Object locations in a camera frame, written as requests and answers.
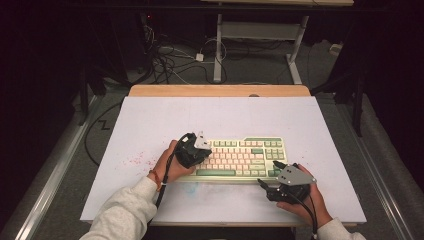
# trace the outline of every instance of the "black electronic device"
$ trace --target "black electronic device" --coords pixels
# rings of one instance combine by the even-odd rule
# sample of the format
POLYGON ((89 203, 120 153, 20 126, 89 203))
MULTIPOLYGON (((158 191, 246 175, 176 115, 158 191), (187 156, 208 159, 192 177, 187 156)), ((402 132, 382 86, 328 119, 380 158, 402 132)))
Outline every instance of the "black electronic device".
POLYGON ((266 197, 269 201, 288 202, 296 204, 303 202, 310 193, 310 183, 316 182, 316 179, 299 170, 296 163, 286 165, 274 161, 274 165, 281 169, 277 177, 280 183, 279 187, 269 187, 267 183, 258 179, 260 186, 266 191, 266 197))
POLYGON ((175 146, 175 156, 185 168, 203 162, 211 153, 211 147, 203 137, 203 132, 200 132, 198 136, 194 133, 187 133, 175 146))

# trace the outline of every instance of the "gray sleeve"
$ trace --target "gray sleeve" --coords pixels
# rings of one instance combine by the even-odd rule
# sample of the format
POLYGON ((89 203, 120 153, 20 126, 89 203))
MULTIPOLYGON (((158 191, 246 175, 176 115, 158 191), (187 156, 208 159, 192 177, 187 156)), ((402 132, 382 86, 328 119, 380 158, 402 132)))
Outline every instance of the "gray sleeve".
POLYGON ((365 240, 360 233, 350 233, 338 218, 334 218, 318 229, 319 240, 365 240))
POLYGON ((156 183, 143 177, 134 187, 122 188, 100 208, 90 231, 81 239, 141 239, 156 215, 156 183))

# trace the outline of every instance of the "person's right hand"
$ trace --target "person's right hand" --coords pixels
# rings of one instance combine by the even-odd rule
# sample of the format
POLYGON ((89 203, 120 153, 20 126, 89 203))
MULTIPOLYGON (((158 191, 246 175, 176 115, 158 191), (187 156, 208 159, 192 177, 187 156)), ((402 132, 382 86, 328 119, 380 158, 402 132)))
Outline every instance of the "person's right hand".
MULTIPOLYGON (((302 165, 299 164, 298 166, 300 170, 312 176, 312 174, 302 165)), ((315 206, 315 212, 317 215, 317 224, 318 224, 318 228, 320 228, 321 226, 330 222, 333 218, 330 216, 330 214, 327 211, 327 208, 325 207, 324 198, 322 197, 321 192, 318 190, 317 184, 311 183, 310 187, 311 187, 311 193, 309 194, 310 197, 307 197, 303 201, 303 203, 305 203, 305 205, 308 206, 308 208, 311 210, 312 213, 314 212, 314 206, 315 206)), ((287 202, 278 202, 277 207, 298 215, 306 223, 312 226, 311 216, 302 205, 290 204, 287 202)))

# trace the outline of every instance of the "hand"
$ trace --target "hand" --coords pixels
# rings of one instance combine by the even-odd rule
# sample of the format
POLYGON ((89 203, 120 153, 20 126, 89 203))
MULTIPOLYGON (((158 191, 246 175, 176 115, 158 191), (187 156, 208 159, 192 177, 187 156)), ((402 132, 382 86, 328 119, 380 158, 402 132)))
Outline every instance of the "hand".
MULTIPOLYGON (((302 165, 299 164, 298 166, 299 166, 300 170, 302 170, 303 172, 308 173, 309 175, 312 176, 312 174, 306 168, 304 168, 302 165)), ((312 213, 314 212, 313 206, 315 206, 315 211, 316 211, 316 215, 317 215, 317 224, 318 224, 318 228, 320 228, 321 226, 330 222, 333 218, 330 216, 330 214, 327 211, 327 208, 325 207, 324 198, 322 197, 321 192, 318 190, 317 184, 311 183, 310 186, 311 186, 311 193, 309 194, 310 197, 307 197, 303 201, 303 203, 305 203, 305 205, 308 206, 308 208, 311 210, 312 213)), ((305 210, 305 208, 303 208, 302 205, 300 205, 300 204, 289 204, 289 203, 286 203, 286 202, 278 202, 277 207, 282 208, 286 211, 289 211, 291 213, 298 215, 306 223, 308 223, 310 226, 312 226, 311 216, 305 210)))
MULTIPOLYGON (((156 163, 156 166, 153 168, 153 170, 155 170, 157 172, 158 177, 159 177, 161 182, 163 181, 163 177, 165 175, 166 163, 168 161, 168 158, 172 154, 172 152, 174 151, 174 148, 175 148, 176 145, 177 145, 177 141, 172 140, 171 143, 169 144, 168 149, 166 149, 162 153, 162 155, 160 156, 159 160, 156 163)), ((177 158, 174 156, 174 158, 172 159, 172 162, 171 162, 171 166, 169 167, 168 181, 167 182, 168 183, 173 182, 181 176, 192 174, 195 169, 196 169, 195 167, 191 167, 189 169, 183 167, 178 162, 177 158)), ((147 177, 149 177, 150 179, 155 181, 155 176, 152 173, 149 173, 149 175, 147 175, 147 177)))

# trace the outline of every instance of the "space bar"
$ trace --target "space bar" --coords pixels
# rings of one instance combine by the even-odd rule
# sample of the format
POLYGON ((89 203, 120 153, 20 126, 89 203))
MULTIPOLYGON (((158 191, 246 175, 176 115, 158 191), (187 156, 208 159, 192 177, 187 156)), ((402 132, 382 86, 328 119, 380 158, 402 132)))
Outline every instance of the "space bar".
POLYGON ((206 170, 199 169, 196 171, 197 176, 235 176, 235 170, 206 170))

